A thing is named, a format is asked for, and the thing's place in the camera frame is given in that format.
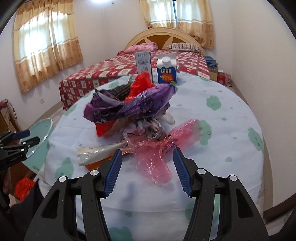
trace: white milk carton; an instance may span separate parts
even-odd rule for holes
[[[159,54],[157,60],[158,83],[177,84],[177,57],[174,54]]]
[[[136,64],[138,74],[146,71],[150,75],[151,82],[153,83],[152,76],[152,66],[151,66],[151,52],[150,51],[140,51],[136,52]]]

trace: bed frame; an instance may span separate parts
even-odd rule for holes
[[[150,28],[136,35],[126,46],[154,42],[158,49],[168,49],[172,43],[190,43],[195,44],[201,49],[201,54],[206,56],[207,53],[193,37],[174,28]]]

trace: beige curtain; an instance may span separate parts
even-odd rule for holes
[[[208,0],[177,0],[176,29],[194,37],[202,47],[214,48],[214,32]]]
[[[83,61],[73,0],[34,0],[17,11],[14,56],[21,93]]]
[[[208,0],[140,0],[148,28],[169,27],[195,38],[202,47],[214,48],[214,32]]]
[[[175,28],[176,19],[172,0],[140,0],[148,28]]]

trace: carton cap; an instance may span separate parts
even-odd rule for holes
[[[170,57],[165,56],[163,57],[163,63],[168,64],[170,62]]]

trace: red checkered bedspread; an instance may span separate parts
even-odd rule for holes
[[[183,71],[210,79],[204,56],[192,52],[169,50],[151,52],[153,71],[156,71],[157,55],[161,53],[175,54],[177,56],[178,72]],[[100,85],[129,74],[137,74],[135,54],[125,54],[107,59],[70,75],[59,84],[63,109],[69,109],[82,96]]]

